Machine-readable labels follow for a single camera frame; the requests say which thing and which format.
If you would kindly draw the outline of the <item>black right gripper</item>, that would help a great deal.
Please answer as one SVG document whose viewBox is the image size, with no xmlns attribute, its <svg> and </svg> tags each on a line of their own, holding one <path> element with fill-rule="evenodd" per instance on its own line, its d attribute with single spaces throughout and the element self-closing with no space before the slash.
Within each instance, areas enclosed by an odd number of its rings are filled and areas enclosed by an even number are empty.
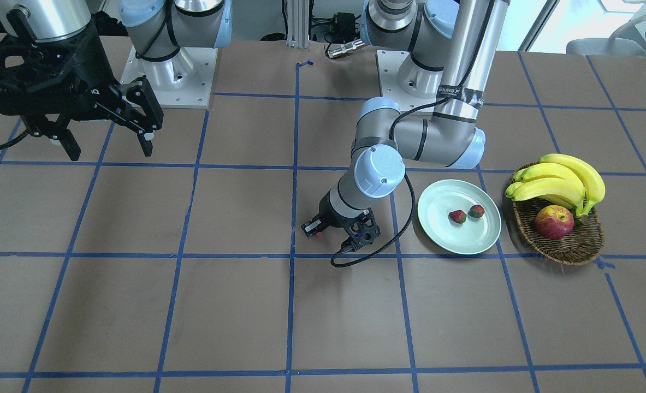
<svg viewBox="0 0 646 393">
<path fill-rule="evenodd" d="M 62 40 L 31 43 L 13 35 L 0 42 L 0 114 L 26 115 L 36 138 L 60 145 L 78 161 L 80 145 L 68 129 L 71 118 L 92 120 L 98 109 L 106 119 L 133 131 L 146 157 L 164 112 L 146 75 L 118 84 L 96 24 Z M 59 115 L 54 121 L 46 115 Z"/>
</svg>

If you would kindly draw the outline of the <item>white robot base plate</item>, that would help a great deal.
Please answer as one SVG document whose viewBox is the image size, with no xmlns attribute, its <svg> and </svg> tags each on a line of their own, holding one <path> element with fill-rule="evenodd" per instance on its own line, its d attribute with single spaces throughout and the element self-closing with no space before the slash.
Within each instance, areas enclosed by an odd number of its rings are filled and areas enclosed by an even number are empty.
<svg viewBox="0 0 646 393">
<path fill-rule="evenodd" d="M 121 83 L 145 75 L 164 109 L 208 109 L 215 78 L 216 48 L 183 47 L 162 62 L 138 59 L 132 47 Z"/>
</svg>

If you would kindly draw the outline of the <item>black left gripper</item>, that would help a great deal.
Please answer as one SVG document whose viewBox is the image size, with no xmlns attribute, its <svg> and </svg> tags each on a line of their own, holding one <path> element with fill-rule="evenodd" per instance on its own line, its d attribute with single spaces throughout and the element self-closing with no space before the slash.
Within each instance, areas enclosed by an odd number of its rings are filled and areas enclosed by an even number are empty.
<svg viewBox="0 0 646 393">
<path fill-rule="evenodd" d="M 355 220 L 356 217 L 345 217 L 338 214 L 330 201 L 330 194 L 326 194 L 318 204 L 317 216 L 314 216 L 310 221 L 304 222 L 301 229 L 305 236 L 310 238 L 318 232 L 323 233 L 328 227 L 350 227 Z"/>
</svg>

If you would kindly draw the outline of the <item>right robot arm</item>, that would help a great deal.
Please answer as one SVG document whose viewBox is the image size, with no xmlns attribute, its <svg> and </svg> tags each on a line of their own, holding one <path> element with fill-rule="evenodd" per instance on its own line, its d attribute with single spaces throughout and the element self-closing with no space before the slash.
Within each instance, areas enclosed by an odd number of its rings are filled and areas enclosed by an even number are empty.
<svg viewBox="0 0 646 393">
<path fill-rule="evenodd" d="M 155 90 L 195 79 L 188 48 L 221 48 L 232 37 L 231 1 L 120 1 L 121 23 L 145 70 L 121 82 L 99 37 L 103 12 L 85 1 L 0 1 L 0 114 L 18 115 L 19 136 L 46 137 L 70 160 L 81 148 L 71 121 L 110 120 L 134 132 L 147 157 L 164 114 Z"/>
</svg>

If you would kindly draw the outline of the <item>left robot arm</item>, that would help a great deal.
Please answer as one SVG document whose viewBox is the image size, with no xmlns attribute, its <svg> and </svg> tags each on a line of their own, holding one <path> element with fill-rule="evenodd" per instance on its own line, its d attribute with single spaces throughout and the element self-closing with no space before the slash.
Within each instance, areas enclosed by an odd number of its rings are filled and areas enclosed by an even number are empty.
<svg viewBox="0 0 646 393">
<path fill-rule="evenodd" d="M 487 80 L 509 1 L 367 1 L 361 38 L 402 50 L 399 72 L 406 94 L 422 105 L 402 110 L 388 97 L 367 100 L 356 122 L 348 170 L 302 225 L 305 236 L 328 227 L 353 239 L 380 232 L 372 207 L 406 175 L 405 161 L 472 169 L 485 149 L 477 128 Z"/>
</svg>

